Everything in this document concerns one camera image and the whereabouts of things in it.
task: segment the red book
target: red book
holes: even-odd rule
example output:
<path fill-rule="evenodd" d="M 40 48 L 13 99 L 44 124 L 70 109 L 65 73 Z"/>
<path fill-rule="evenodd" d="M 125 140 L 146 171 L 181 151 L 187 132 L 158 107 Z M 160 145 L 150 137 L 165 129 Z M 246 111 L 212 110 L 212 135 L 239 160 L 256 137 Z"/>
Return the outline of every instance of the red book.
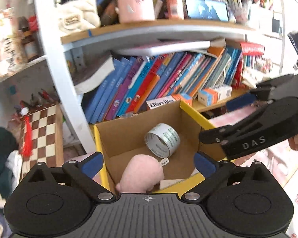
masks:
<path fill-rule="evenodd" d="M 262 56 L 265 52 L 265 47 L 260 44 L 251 42 L 241 42 L 241 49 L 243 55 Z"/>
<path fill-rule="evenodd" d="M 191 60 L 192 55 L 187 54 L 184 59 L 179 63 L 176 70 L 173 72 L 173 74 L 170 76 L 168 81 L 165 83 L 161 91 L 159 92 L 157 98 L 164 97 L 166 92 L 169 92 L 174 85 L 177 83 L 177 80 L 182 76 L 184 71 L 188 68 L 188 63 Z"/>
<path fill-rule="evenodd" d="M 243 71 L 243 57 L 241 57 L 237 68 L 236 73 L 233 78 L 232 88 L 238 89 L 242 80 L 242 71 Z"/>
<path fill-rule="evenodd" d="M 161 64 L 163 63 L 164 59 L 167 56 L 168 56 L 168 54 L 160 55 L 158 57 L 158 59 L 155 61 L 155 63 L 151 67 L 150 71 L 148 72 L 147 76 L 145 77 L 144 81 L 140 85 L 140 87 L 139 87 L 139 89 L 138 89 L 138 91 L 137 91 L 134 99 L 130 102 L 130 105 L 129 105 L 128 109 L 126 110 L 126 113 L 131 112 L 131 111 L 133 111 L 135 109 L 138 101 L 140 100 L 140 98 L 145 93 L 145 91 L 146 91 L 148 85 L 150 84 L 150 82 L 156 76 L 157 70 L 159 69 L 159 67 L 161 66 Z"/>

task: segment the picture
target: picture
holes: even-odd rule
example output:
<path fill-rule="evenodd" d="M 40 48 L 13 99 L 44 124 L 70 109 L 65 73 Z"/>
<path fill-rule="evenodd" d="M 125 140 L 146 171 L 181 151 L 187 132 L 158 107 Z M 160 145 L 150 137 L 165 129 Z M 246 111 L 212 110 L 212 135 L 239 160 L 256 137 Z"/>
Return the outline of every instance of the picture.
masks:
<path fill-rule="evenodd" d="M 211 0 L 185 0 L 188 18 L 228 21 L 228 11 L 224 2 Z"/>

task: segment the red tassel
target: red tassel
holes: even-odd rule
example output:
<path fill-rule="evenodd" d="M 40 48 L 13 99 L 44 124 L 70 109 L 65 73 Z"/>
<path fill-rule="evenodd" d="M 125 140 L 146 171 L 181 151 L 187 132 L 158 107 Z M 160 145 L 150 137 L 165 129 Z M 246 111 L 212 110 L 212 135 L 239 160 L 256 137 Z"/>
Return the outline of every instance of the red tassel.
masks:
<path fill-rule="evenodd" d="M 29 116 L 24 117 L 27 132 L 24 134 L 24 146 L 22 149 L 22 155 L 24 157 L 30 157 L 32 155 L 32 128 L 30 125 Z"/>

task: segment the crosshair marking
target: crosshair marking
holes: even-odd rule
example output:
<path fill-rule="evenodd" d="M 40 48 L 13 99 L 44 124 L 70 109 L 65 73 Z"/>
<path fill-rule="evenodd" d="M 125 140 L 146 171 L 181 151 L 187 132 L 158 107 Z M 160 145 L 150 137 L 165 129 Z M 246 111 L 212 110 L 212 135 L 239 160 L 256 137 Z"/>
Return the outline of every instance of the crosshair marking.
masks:
<path fill-rule="evenodd" d="M 154 200 L 154 198 L 153 197 L 150 197 L 150 196 L 147 196 L 147 197 L 144 198 L 144 200 L 146 200 L 146 201 L 152 201 L 152 200 Z"/>

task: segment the chessboard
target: chessboard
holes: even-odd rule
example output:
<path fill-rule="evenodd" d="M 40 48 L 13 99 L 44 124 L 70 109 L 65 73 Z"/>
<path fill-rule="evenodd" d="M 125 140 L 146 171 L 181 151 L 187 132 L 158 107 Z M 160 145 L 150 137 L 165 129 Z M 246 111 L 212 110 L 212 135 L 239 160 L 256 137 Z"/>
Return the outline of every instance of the chessboard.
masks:
<path fill-rule="evenodd" d="M 63 115 L 59 105 L 43 105 L 35 110 L 30 110 L 28 116 L 32 127 L 32 155 L 30 157 L 22 156 L 21 179 L 37 162 L 44 162 L 48 167 L 60 167 L 64 163 Z M 24 146 L 26 131 L 26 125 L 22 121 L 19 154 Z"/>

